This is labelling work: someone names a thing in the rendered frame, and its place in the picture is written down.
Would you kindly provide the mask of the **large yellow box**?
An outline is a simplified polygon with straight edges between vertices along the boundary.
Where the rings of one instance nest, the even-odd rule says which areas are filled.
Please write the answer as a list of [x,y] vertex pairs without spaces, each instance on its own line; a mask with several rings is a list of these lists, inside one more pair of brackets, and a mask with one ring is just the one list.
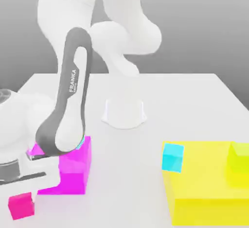
[[172,225],[249,228],[249,188],[226,177],[231,141],[165,142],[184,146],[181,173],[162,170]]

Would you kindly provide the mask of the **small cyan cube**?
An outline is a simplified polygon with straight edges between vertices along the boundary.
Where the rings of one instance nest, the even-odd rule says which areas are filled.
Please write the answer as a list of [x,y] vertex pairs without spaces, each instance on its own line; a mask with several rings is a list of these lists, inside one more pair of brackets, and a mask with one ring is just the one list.
[[183,155],[183,145],[165,142],[163,144],[161,169],[163,171],[181,173]]

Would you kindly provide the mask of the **small lime cube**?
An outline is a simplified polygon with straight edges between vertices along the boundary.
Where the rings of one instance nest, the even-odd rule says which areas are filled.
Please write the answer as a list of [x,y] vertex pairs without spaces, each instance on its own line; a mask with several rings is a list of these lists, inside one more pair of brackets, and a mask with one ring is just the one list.
[[249,188],[249,143],[230,143],[226,177],[232,187]]

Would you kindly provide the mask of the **small pink cube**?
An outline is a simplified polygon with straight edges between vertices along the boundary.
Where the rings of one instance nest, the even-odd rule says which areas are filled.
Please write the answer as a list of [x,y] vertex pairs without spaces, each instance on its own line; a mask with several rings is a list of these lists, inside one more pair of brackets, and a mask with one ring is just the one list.
[[35,204],[32,200],[32,193],[22,193],[9,197],[8,208],[13,220],[33,216]]

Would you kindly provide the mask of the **large magenta box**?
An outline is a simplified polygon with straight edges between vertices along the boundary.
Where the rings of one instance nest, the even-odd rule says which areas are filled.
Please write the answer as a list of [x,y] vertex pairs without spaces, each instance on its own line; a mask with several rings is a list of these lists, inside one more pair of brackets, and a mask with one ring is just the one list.
[[39,195],[84,195],[91,165],[91,137],[74,151],[59,157],[60,183],[38,191]]

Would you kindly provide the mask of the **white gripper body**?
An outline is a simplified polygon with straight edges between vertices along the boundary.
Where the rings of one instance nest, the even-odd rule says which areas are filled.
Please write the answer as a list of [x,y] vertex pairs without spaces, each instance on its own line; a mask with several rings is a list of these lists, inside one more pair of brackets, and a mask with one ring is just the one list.
[[23,155],[0,160],[0,195],[18,195],[57,186],[59,158],[31,160]]

